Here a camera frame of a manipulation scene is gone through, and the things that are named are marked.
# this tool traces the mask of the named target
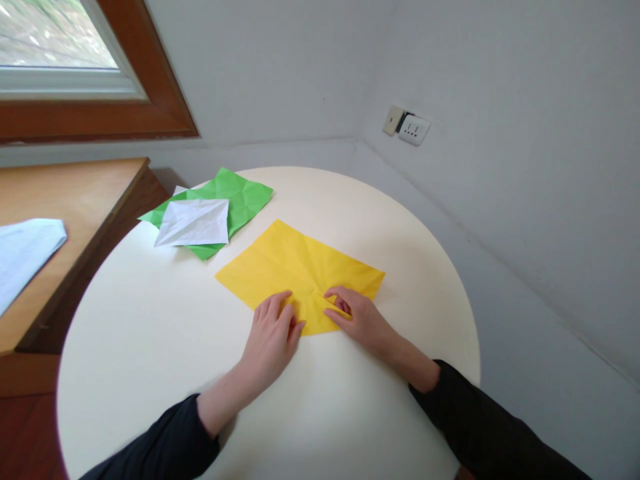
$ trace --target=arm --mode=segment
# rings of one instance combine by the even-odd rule
[[[325,297],[333,295],[336,306],[352,319],[330,309],[325,314],[409,383],[414,398],[443,432],[456,458],[478,480],[588,479],[456,369],[431,360],[400,336],[371,300],[344,287],[329,289]]]
[[[304,322],[291,305],[291,292],[266,299],[253,316],[240,362],[200,395],[172,406],[145,433],[87,472],[83,480],[193,479],[220,452],[220,430],[282,374],[297,348]]]

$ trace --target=wall socket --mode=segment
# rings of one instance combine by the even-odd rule
[[[398,124],[400,123],[400,120],[402,120],[402,116],[404,114],[404,108],[398,107],[396,105],[392,106],[389,109],[389,113],[387,114],[387,120],[385,121],[383,131],[387,135],[394,136],[395,131],[398,130]]]
[[[402,140],[417,147],[422,143],[422,140],[425,139],[430,127],[430,121],[416,117],[415,115],[407,115],[400,127],[399,136]]]

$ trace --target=floor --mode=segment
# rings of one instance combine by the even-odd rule
[[[0,399],[0,479],[66,480],[55,395]]]

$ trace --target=light switch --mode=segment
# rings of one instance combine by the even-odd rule
[[[395,131],[398,128],[398,123],[400,123],[404,114],[405,110],[403,108],[397,107],[396,105],[392,106],[387,114],[387,120],[383,131],[390,136],[394,136]]]

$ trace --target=window glass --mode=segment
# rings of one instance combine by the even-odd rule
[[[0,66],[118,68],[79,0],[0,0]]]

